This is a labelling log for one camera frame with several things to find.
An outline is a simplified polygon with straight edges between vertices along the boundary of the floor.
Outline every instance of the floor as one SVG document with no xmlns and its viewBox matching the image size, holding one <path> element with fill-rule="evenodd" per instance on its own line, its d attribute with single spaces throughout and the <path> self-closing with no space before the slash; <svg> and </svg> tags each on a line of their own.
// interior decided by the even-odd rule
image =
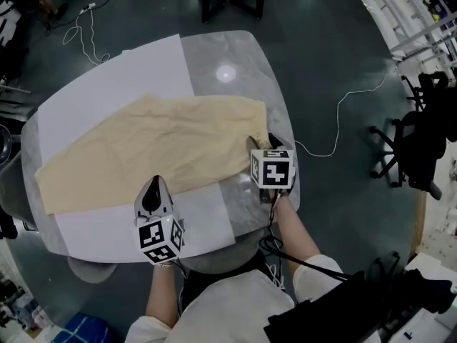
<svg viewBox="0 0 457 343">
<path fill-rule="evenodd" d="M 62 19 L 65 21 L 83 6 L 105 0 L 56 1 L 70 3 Z M 333 148 L 339 99 L 348 91 L 374 88 L 395 69 L 381 34 L 360 0 L 266 0 L 260 21 L 227 6 L 207 24 L 200 21 L 198 0 L 112 0 L 95 12 L 94 21 L 97 52 L 99 56 L 110 53 L 111 57 L 176 33 L 189 36 L 232 29 L 250 31 L 278 79 L 296 140 L 317 154 L 327 154 Z M 79 23 L 85 29 L 85 45 L 90 48 L 89 16 L 83 16 Z M 77 40 L 62 46 L 70 26 L 45 37 L 44 27 L 34 22 L 30 53 L 18 83 L 33 94 L 13 95 L 14 100 L 38 106 L 92 67 Z M 335 258 L 349 273 L 365 269 L 374 258 L 392 250 L 400 253 L 402 265 L 407 263 L 416 222 L 416 191 L 408 187 L 391 189 L 386 180 L 369 178 L 379 160 L 380 146 L 368 127 L 385 129 L 388 118 L 401 117 L 408 110 L 399 78 L 390 76 L 377 92 L 350 96 L 341 105 L 341 133 L 332 157 L 311 157 L 298 149 L 299 216 L 322 253 Z M 39 237 L 29 242 L 35 243 L 42 257 L 46 255 Z M 62 274 L 69 273 L 66 259 L 51 255 L 49 260 L 58 267 L 51 268 L 50 262 L 46 270 L 54 279 L 50 286 L 34 268 L 39 256 L 25 254 L 13 242 L 10 246 L 31 291 L 56 313 L 57 297 L 65 295 L 61 304 L 65 301 L 74 304 L 72 309 L 103 317 L 122 337 L 143 311 L 151 280 L 147 264 L 120 266 L 105 283 L 87 286 L 75 281 L 75 276 L 63 278 Z"/>
</svg>

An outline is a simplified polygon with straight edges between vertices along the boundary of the black office chair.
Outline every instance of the black office chair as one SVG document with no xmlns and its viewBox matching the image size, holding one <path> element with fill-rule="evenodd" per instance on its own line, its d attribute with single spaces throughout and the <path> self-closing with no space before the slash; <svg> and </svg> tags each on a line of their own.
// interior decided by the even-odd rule
<svg viewBox="0 0 457 343">
<path fill-rule="evenodd" d="M 17 228 L 14 225 L 13 217 L 8 215 L 0 207 L 0 239 L 15 239 L 17 238 Z"/>
<path fill-rule="evenodd" d="M 402 80 L 406 81 L 409 88 L 413 92 L 413 96 L 408 96 L 407 100 L 414 100 L 416 103 L 416 111 L 422 110 L 429 100 L 433 100 L 433 97 L 439 95 L 438 91 L 443 90 L 449 85 L 449 78 L 443 71 L 436 71 L 432 74 L 419 74 L 420 88 L 414 87 L 406 76 L 401 77 Z"/>
<path fill-rule="evenodd" d="M 21 220 L 26 229 L 36 228 L 27 198 L 20 152 L 0 169 L 0 207 L 10 217 Z"/>
<path fill-rule="evenodd" d="M 392 187 L 401 187 L 408 176 L 409 186 L 430 193 L 439 200 L 441 190 L 433 183 L 436 160 L 446 151 L 446 135 L 443 127 L 434 122 L 434 116 L 427 111 L 409 112 L 402 120 L 394 119 L 395 137 L 392 141 L 375 126 L 370 127 L 372 134 L 377 134 L 392 148 L 387 154 L 393 158 L 381 173 L 372 171 L 374 179 L 382 178 L 394 164 L 398 163 L 398 181 Z"/>
</svg>

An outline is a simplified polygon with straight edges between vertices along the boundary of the gray chair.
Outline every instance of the gray chair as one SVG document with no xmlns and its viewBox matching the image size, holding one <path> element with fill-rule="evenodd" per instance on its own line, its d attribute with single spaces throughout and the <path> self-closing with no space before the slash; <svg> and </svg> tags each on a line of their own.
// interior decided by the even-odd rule
<svg viewBox="0 0 457 343">
<path fill-rule="evenodd" d="M 14 143 L 20 143 L 20 135 L 12 135 L 9 130 L 0 124 L 0 165 L 10 160 L 11 150 Z"/>
<path fill-rule="evenodd" d="M 22 174 L 21 152 L 0 170 L 0 206 L 30 229 L 36 228 Z"/>
</svg>

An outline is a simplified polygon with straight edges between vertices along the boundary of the towel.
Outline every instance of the towel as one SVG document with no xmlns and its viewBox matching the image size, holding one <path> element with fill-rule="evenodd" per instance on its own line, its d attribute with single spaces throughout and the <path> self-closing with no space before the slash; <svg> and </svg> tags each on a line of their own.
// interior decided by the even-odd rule
<svg viewBox="0 0 457 343">
<path fill-rule="evenodd" d="M 262 101 L 144 96 L 59 152 L 35 177 L 47 214 L 131 204 L 157 174 L 175 194 L 243 171 L 249 136 L 270 147 Z"/>
</svg>

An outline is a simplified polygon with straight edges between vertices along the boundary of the table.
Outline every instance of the table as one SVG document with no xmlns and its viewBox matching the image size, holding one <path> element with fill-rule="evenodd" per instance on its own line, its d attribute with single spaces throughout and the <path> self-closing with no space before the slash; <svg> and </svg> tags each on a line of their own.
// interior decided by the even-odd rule
<svg viewBox="0 0 457 343">
<path fill-rule="evenodd" d="M 252 34 L 247 31 L 202 34 L 186 37 L 181 40 L 181 44 L 196 96 L 225 94 L 264 101 L 268 113 L 268 130 L 283 139 L 285 144 L 295 148 L 281 90 L 268 60 Z M 22 149 L 24 182 L 43 242 L 49 251 L 71 256 L 66 247 L 67 236 L 61 233 L 55 216 L 44 213 L 38 184 L 34 178 L 42 165 L 36 114 L 24 126 Z M 298 170 L 296 156 L 294 162 Z M 258 193 L 251 191 L 251 180 L 247 171 L 224 179 L 219 182 L 219 186 L 235 237 L 266 226 L 268 206 L 259 205 Z M 297 177 L 291 193 L 291 201 L 296 209 L 299 207 L 299 199 L 300 183 Z"/>
<path fill-rule="evenodd" d="M 71 7 L 77 14 L 78 6 L 87 1 L 75 0 Z M 252 31 L 281 85 L 295 139 L 312 152 L 326 154 L 336 135 L 338 100 L 348 91 L 378 85 L 394 70 L 391 54 L 360 0 L 266 3 L 260 21 L 225 9 L 203 25 L 197 0 L 113 0 L 96 12 L 97 49 L 120 53 L 175 32 L 193 36 L 210 30 Z M 116 9 L 119 14 L 113 19 Z M 120 35 L 120 26 L 131 34 Z M 31 32 L 33 37 L 43 34 L 38 27 Z M 21 85 L 40 92 L 40 100 L 89 66 L 76 42 L 75 49 L 60 47 L 65 31 L 42 39 L 29 54 Z M 376 161 L 368 127 L 384 128 L 386 118 L 410 110 L 400 79 L 391 76 L 376 93 L 353 96 L 340 110 L 342 128 L 332 158 L 313 158 L 298 149 L 303 180 L 298 214 L 321 252 L 347 273 L 365 269 L 392 249 L 406 261 L 416 223 L 416 191 L 390 189 L 368 175 Z M 32 294 L 57 324 L 82 311 L 105 319 L 122 340 L 144 313 L 151 288 L 149 263 L 120 264 L 105 282 L 87 284 L 73 274 L 66 257 L 48 252 L 40 234 L 21 229 L 9 245 Z M 290 276 L 286 274 L 285 280 L 292 293 Z"/>
</svg>

